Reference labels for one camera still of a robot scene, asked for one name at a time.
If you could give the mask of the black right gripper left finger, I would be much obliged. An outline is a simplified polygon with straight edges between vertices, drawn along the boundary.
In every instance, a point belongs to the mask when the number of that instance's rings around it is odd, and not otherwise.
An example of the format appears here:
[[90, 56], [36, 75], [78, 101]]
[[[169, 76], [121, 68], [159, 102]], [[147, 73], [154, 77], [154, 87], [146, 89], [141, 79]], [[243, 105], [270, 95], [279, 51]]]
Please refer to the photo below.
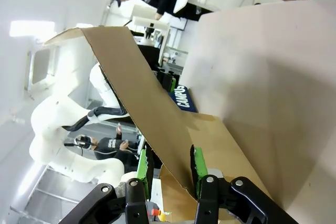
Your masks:
[[141, 151], [134, 178], [116, 188], [98, 184], [60, 223], [114, 223], [122, 215], [126, 223], [149, 223], [146, 203], [151, 198], [153, 171], [153, 156], [146, 148]]

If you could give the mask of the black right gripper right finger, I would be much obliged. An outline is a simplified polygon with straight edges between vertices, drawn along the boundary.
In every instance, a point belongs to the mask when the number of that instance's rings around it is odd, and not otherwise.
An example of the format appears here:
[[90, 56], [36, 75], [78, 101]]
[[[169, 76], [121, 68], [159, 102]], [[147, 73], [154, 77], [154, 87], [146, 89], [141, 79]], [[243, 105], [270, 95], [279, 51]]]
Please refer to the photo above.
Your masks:
[[220, 209], [240, 223], [296, 223], [250, 179], [240, 176], [228, 182], [220, 170], [219, 176], [210, 174], [200, 147], [192, 145], [190, 157], [197, 200], [195, 223], [217, 223]]

